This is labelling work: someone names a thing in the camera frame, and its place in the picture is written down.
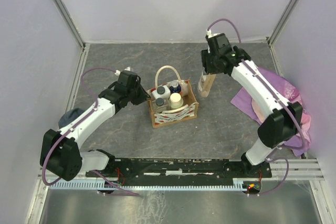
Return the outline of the white bottle grey cap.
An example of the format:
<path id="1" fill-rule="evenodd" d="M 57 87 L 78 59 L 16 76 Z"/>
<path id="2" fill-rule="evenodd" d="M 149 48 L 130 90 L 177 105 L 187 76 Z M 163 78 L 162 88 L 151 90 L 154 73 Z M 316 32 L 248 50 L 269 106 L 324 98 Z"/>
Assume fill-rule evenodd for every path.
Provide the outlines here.
<path id="1" fill-rule="evenodd" d="M 159 86 L 152 91 L 153 100 L 158 98 L 168 99 L 171 95 L 171 92 L 167 85 Z"/>

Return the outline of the clear bottle grey cap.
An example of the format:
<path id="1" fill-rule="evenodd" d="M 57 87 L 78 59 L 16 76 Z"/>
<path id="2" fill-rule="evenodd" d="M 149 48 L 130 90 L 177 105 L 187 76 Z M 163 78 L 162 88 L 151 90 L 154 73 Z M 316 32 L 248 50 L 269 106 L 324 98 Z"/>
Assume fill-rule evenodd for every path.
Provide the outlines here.
<path id="1" fill-rule="evenodd" d="M 169 109 L 169 103 L 167 98 L 157 98 L 152 102 L 152 108 L 155 113 L 162 113 Z"/>

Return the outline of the amber liquid clear bottle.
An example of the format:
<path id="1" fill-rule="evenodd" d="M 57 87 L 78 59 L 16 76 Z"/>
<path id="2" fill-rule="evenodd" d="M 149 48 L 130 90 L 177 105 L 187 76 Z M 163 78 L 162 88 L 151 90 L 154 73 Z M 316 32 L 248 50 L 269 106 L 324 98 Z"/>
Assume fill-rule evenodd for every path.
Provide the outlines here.
<path id="1" fill-rule="evenodd" d="M 204 70 L 202 71 L 197 85 L 197 90 L 200 96 L 208 97 L 215 78 L 216 74 L 207 74 Z"/>

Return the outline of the dark blue capped bottle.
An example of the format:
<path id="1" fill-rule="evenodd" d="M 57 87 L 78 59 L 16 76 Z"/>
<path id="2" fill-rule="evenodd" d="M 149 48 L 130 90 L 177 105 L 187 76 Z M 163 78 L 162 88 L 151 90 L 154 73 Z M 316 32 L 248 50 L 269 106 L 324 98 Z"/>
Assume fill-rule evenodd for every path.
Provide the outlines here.
<path id="1" fill-rule="evenodd" d="M 171 92 L 171 94 L 173 93 L 182 93 L 182 87 L 178 82 L 172 82 L 169 86 L 169 90 Z"/>

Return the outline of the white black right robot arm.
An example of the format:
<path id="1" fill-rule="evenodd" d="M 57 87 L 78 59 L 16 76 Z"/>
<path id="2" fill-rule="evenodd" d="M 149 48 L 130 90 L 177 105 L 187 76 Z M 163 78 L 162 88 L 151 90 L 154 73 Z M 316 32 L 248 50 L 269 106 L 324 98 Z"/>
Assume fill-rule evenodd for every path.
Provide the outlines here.
<path id="1" fill-rule="evenodd" d="M 224 73 L 236 80 L 261 109 L 265 120 L 258 128 L 258 139 L 242 156 L 240 171 L 246 177 L 259 172 L 259 164 L 271 152 L 301 132 L 303 108 L 283 97 L 261 74 L 250 55 L 232 46 L 224 33 L 206 32 L 208 48 L 201 58 L 205 74 Z"/>

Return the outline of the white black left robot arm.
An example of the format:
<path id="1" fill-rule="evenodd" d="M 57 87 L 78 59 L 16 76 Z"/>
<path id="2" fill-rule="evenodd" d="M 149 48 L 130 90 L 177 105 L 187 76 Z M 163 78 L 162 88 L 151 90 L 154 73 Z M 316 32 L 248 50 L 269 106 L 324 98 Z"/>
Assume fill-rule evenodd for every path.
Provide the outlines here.
<path id="1" fill-rule="evenodd" d="M 46 179 L 46 171 L 65 181 L 93 170 L 104 177 L 112 176 L 116 171 L 113 155 L 103 150 L 81 152 L 80 148 L 102 123 L 128 103 L 139 105 L 149 98 L 135 72 L 121 71 L 118 80 L 103 90 L 91 107 L 66 126 L 57 131 L 50 129 L 44 134 L 40 155 L 43 182 L 52 185 Z"/>

